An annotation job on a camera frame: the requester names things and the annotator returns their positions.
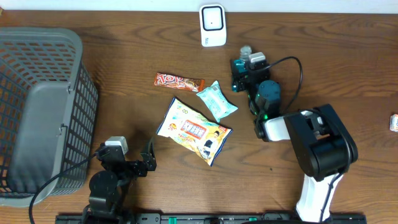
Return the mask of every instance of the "yellow snack bag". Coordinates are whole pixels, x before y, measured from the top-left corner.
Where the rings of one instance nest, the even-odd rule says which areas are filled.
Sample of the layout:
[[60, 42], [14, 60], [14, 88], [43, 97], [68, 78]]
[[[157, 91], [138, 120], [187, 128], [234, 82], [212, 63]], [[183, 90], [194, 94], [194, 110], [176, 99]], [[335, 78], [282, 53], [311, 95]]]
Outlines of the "yellow snack bag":
[[194, 151], [210, 166], [221, 152], [232, 129], [208, 121], [202, 114], [173, 98], [157, 134], [170, 137]]

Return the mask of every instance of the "gray plastic crate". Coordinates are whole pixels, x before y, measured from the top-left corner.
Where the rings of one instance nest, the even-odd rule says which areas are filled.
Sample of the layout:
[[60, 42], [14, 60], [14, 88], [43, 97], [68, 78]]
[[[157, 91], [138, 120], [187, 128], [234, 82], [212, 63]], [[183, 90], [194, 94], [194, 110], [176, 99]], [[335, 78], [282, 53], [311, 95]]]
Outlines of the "gray plastic crate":
[[[67, 29], [0, 28], [0, 205], [29, 206], [52, 176], [90, 153], [97, 90]], [[53, 181], [36, 199], [70, 194], [87, 164]]]

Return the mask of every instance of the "white wall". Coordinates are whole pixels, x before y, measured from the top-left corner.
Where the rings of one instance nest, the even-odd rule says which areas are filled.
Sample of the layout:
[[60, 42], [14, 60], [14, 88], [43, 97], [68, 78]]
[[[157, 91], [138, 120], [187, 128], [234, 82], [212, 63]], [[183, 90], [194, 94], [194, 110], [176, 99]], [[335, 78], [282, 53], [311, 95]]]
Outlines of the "white wall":
[[398, 0], [0, 0], [4, 9], [198, 11], [220, 3], [227, 12], [398, 13]]

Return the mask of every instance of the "green connector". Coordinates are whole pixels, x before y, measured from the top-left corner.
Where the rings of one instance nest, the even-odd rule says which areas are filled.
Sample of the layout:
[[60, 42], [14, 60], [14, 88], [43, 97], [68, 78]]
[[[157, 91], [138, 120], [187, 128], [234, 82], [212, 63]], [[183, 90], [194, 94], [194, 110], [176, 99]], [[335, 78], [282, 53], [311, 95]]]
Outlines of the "green connector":
[[170, 217], [170, 218], [169, 218], [169, 224], [177, 224], [177, 218], [175, 218], [175, 217]]

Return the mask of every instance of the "wooden table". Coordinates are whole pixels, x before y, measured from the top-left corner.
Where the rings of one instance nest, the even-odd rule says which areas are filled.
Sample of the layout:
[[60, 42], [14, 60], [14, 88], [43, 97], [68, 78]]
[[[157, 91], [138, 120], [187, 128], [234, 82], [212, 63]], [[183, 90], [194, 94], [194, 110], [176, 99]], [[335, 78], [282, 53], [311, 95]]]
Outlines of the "wooden table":
[[[4, 11], [0, 26], [65, 27], [83, 40], [83, 61], [99, 85], [92, 151], [110, 136], [128, 139], [129, 159], [162, 121], [173, 96], [213, 119], [194, 93], [156, 87], [156, 72], [220, 82], [239, 109], [221, 120], [234, 129], [214, 166], [170, 138], [155, 137], [157, 169], [139, 179], [126, 199], [135, 211], [262, 213], [291, 210], [303, 182], [291, 143], [263, 142], [253, 131], [245, 93], [231, 91], [229, 59], [244, 44], [273, 62], [294, 55], [303, 87], [290, 110], [331, 103], [358, 146], [358, 162], [339, 183], [331, 211], [363, 212], [368, 223], [398, 221], [398, 16], [228, 13], [225, 46], [203, 48], [198, 13]], [[272, 68], [285, 105], [299, 79], [295, 62]], [[102, 170], [90, 164], [88, 179]], [[88, 184], [34, 207], [37, 223], [80, 213]], [[0, 223], [26, 223], [26, 208], [0, 208]]]

